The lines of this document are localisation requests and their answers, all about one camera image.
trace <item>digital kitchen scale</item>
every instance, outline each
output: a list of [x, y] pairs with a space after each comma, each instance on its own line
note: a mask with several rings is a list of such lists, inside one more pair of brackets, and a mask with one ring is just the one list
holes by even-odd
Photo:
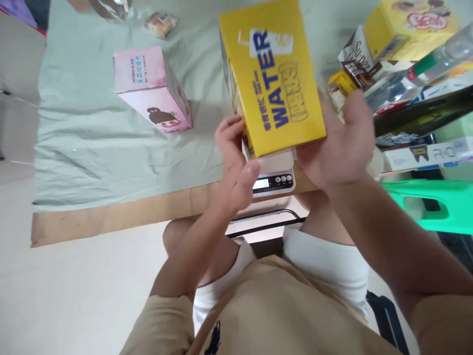
[[253, 197], [288, 193], [296, 188], [291, 150], [266, 155], [258, 160], [261, 172], [253, 185]]

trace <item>dark glass bottle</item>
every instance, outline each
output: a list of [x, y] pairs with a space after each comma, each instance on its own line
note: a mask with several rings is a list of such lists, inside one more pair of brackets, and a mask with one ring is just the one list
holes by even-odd
[[473, 85], [375, 118], [376, 145], [409, 143], [473, 111]]

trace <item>yellow snack box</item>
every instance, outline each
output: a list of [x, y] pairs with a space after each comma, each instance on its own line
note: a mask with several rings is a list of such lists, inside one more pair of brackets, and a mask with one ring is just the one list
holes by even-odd
[[374, 60], [418, 61], [459, 29], [444, 0], [381, 0], [363, 26]]
[[345, 99], [358, 88], [343, 68], [330, 77], [327, 92], [337, 112], [342, 111]]
[[324, 137], [298, 0], [229, 12], [219, 26], [225, 81], [252, 157]]

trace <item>pink box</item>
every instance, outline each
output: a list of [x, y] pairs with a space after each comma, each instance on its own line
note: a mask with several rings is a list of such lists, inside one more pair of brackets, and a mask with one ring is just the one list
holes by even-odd
[[192, 128], [191, 110], [160, 47], [113, 55], [115, 92], [161, 132]]

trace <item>white shorts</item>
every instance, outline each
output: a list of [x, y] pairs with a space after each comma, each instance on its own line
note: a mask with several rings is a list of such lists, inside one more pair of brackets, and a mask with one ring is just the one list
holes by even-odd
[[[366, 316], [366, 291], [370, 267], [356, 246], [328, 242], [301, 232], [301, 224], [284, 228], [283, 258], [301, 272], [318, 280], [362, 316]], [[224, 276], [199, 287], [194, 298], [194, 331], [197, 334], [208, 312], [233, 285], [244, 269], [256, 260], [244, 237], [235, 264]]]

